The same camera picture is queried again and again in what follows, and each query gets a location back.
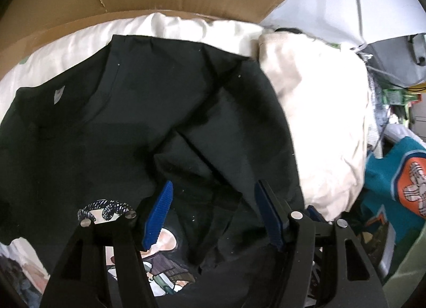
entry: metal screw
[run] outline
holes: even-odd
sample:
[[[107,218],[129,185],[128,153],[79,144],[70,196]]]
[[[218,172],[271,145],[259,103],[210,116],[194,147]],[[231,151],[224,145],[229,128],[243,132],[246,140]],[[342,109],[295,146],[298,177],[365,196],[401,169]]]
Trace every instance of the metal screw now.
[[[136,217],[136,211],[134,211],[134,210],[127,211],[124,216],[127,219],[133,219],[133,218]]]
[[[345,228],[345,227],[348,226],[348,222],[346,220],[344,220],[344,219],[338,219],[337,220],[337,225],[339,225],[340,227]]]
[[[83,219],[80,222],[80,225],[81,225],[81,227],[88,227],[91,223],[92,223],[92,221],[90,219],[86,218],[86,219]]]
[[[291,212],[290,216],[291,216],[291,218],[297,219],[297,220],[303,218],[303,214],[301,212],[299,212],[299,211],[293,211],[293,212]]]

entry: white cloth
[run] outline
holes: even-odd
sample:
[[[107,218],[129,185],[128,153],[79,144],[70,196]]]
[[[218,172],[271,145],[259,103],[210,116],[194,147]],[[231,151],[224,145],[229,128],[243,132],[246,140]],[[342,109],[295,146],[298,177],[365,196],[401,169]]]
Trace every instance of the white cloth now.
[[[264,31],[261,26],[246,22],[183,20],[160,13],[85,28],[40,48],[0,80],[0,121],[18,88],[39,86],[84,61],[108,44],[113,34],[197,41],[238,55],[257,58],[257,40]]]
[[[16,261],[22,267],[22,272],[25,274],[25,276],[38,290],[40,290],[38,283],[28,272],[25,265],[29,265],[34,270],[38,271],[40,276],[44,277],[46,281],[50,278],[49,274],[43,267],[43,264],[39,260],[34,248],[25,238],[20,237],[18,239],[14,239],[10,245],[0,243],[0,256],[5,256],[8,259]]]
[[[359,9],[361,28],[357,0],[285,0],[260,24],[296,27],[346,47],[426,32],[419,0],[359,0]]]
[[[259,45],[261,68],[290,127],[305,204],[333,220],[364,183],[373,112],[365,64],[303,34],[265,34]]]
[[[423,142],[423,140],[414,134],[410,129],[406,128],[403,124],[388,124],[385,128],[385,138],[387,138],[393,144],[398,143],[406,136],[409,136],[426,148],[426,144]]]

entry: black t-shirt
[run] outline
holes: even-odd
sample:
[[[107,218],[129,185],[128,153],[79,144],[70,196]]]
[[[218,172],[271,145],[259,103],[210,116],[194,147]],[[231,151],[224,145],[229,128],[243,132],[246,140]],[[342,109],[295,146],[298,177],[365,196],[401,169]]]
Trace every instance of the black t-shirt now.
[[[52,273],[79,220],[113,220],[168,179],[163,238],[143,255],[159,305],[238,307],[268,242],[254,201],[261,178],[303,209],[287,122],[256,62],[115,35],[18,90],[0,126],[0,242],[27,239]]]

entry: printed graphic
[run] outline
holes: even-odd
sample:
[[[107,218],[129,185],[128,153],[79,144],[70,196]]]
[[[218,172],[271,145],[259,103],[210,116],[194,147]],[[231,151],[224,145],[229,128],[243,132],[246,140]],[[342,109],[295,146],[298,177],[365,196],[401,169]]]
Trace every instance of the printed graphic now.
[[[95,224],[116,220],[132,208],[113,200],[98,200],[77,213],[78,221],[88,218]],[[161,229],[157,243],[149,251],[141,252],[146,275],[154,296],[176,294],[184,286],[194,283],[193,275],[167,257],[178,247],[176,237],[167,229]],[[106,247],[108,272],[117,279],[114,249]],[[34,248],[24,238],[13,240],[10,245],[0,243],[0,271],[12,284],[29,308],[38,308],[50,275],[43,267]]]
[[[387,221],[388,217],[386,215],[385,206],[381,205],[376,215],[366,222],[366,226],[368,227],[377,222],[379,223],[379,225],[385,225]]]
[[[418,203],[419,214],[426,217],[426,175],[416,161],[410,165],[410,180],[413,183],[403,189],[405,198]]]
[[[111,200],[98,200],[78,211],[78,221],[89,218],[95,224],[116,220],[131,210],[128,204]],[[157,243],[149,251],[141,252],[143,264],[154,296],[175,294],[184,286],[195,282],[193,275],[182,266],[167,258],[167,252],[177,248],[176,237],[167,229],[161,229]],[[106,247],[108,273],[117,279],[114,248]]]
[[[410,157],[401,166],[394,189],[399,202],[410,211],[426,217],[426,158]]]

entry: beige cloth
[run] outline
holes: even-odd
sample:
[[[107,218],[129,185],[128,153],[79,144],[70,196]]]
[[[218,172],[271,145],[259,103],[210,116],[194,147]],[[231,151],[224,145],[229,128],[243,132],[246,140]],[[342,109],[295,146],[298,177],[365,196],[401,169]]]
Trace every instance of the beige cloth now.
[[[365,64],[303,34],[265,34],[259,45],[261,68],[290,127],[305,205],[333,220],[364,183],[373,112]]]

